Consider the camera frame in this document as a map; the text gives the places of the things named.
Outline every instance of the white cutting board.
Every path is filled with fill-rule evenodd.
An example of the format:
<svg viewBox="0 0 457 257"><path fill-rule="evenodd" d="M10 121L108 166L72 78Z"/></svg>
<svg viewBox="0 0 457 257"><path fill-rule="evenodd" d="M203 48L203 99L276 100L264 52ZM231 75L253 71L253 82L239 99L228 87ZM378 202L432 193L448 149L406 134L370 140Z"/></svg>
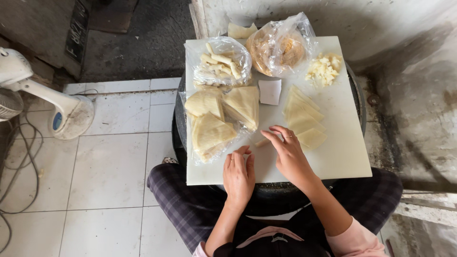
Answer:
<svg viewBox="0 0 457 257"><path fill-rule="evenodd" d="M319 43L318 53L335 53L342 55L338 37L317 37ZM205 50L207 39L187 40L186 43L193 47L201 47ZM258 86L258 80L278 80L261 74L252 69L254 85ZM327 128L325 134L327 140L317 149L305 152L306 158L314 173L321 179L371 177L372 172L368 160L365 142L360 128L359 118L354 103L354 98L349 84L344 61L340 75L336 77L333 85L326 88L315 88L305 81L303 72L298 78L282 79L282 91L279 106L260 104L259 106L259 129L250 137L229 147L226 153L231 153L242 145L251 145L250 149L255 154L255 182L287 182L288 180L276 168L276 150L271 144L256 148L254 144L264 137L260 130L268 130L269 126L278 124L286 126L282 109L286 101L288 89L296 84L306 95L321 108L320 113L325 115L320 122ZM192 84L192 72L186 65L186 92L190 96L196 89ZM187 123L187 152L192 151L191 129ZM223 163L226 153L212 163L196 166L187 159L187 185L213 185L222 184Z"/></svg>

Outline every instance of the person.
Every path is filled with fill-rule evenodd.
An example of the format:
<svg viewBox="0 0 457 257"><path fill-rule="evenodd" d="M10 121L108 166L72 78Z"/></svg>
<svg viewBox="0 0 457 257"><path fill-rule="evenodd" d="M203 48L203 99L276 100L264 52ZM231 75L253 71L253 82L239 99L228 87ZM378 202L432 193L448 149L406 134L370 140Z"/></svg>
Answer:
<svg viewBox="0 0 457 257"><path fill-rule="evenodd" d="M400 179L372 168L372 177L340 179L329 191L313 173L293 131L278 125L270 130L261 133L277 150L276 167L311 202L280 227L243 215L254 190L254 161L261 158L248 145L226 157L227 196L208 186L187 186L179 164L152 169L147 186L193 256L386 256L375 234L399 203Z"/></svg>

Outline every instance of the plastic bag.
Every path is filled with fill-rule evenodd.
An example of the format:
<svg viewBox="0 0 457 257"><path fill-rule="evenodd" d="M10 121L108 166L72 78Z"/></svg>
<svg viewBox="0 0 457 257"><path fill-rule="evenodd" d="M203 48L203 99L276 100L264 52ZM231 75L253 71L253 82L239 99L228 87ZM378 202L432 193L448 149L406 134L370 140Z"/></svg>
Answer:
<svg viewBox="0 0 457 257"><path fill-rule="evenodd" d="M270 77L285 78L306 69L316 51L315 34L303 12L271 21L246 41L253 66Z"/></svg>
<svg viewBox="0 0 457 257"><path fill-rule="evenodd" d="M186 113L187 145L192 151L187 156L196 165L211 163L233 143L252 134L252 130L244 126L231 115L226 115L223 108L221 89L205 89L187 96L180 92Z"/></svg>
<svg viewBox="0 0 457 257"><path fill-rule="evenodd" d="M208 43L215 55L223 61L227 60L224 58L230 59L235 66L232 67L229 61L225 63L219 61L221 59L214 63L211 58L213 57L212 54L204 44L199 44L197 47L193 44L185 43L186 62L192 68L193 81L196 88L220 85L231 88L248 84L251 79L252 66L252 59L248 50L231 37L210 37ZM205 61L203 59L204 55L204 58L209 57L212 59L212 63Z"/></svg>

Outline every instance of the woman's left hand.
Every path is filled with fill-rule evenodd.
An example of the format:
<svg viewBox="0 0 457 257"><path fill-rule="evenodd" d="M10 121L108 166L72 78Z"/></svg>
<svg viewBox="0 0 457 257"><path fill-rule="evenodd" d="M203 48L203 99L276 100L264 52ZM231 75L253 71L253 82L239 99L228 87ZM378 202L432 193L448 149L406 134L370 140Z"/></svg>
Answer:
<svg viewBox="0 0 457 257"><path fill-rule="evenodd" d="M243 155L248 159L244 165ZM249 145L241 146L238 150L227 155L224 163L224 188L227 192L226 204L231 210L243 212L255 185L254 155L250 155Z"/></svg>

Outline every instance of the hand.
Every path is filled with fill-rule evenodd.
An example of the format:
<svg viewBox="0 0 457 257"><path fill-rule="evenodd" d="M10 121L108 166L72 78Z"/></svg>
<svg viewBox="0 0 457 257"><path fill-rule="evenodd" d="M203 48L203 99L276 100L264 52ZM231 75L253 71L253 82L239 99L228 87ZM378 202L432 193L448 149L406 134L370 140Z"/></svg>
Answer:
<svg viewBox="0 0 457 257"><path fill-rule="evenodd" d="M306 191L320 179L314 174L308 160L303 154L300 142L292 130L275 125L269 127L269 131L260 132L268 138L278 152L276 167L296 187L306 194ZM282 141L276 134L281 134Z"/></svg>
<svg viewBox="0 0 457 257"><path fill-rule="evenodd" d="M224 163L224 188L227 192L226 204L231 210L243 212L251 199L255 185L254 155L249 155L244 166L244 154L251 154L249 145L227 155Z"/></svg>

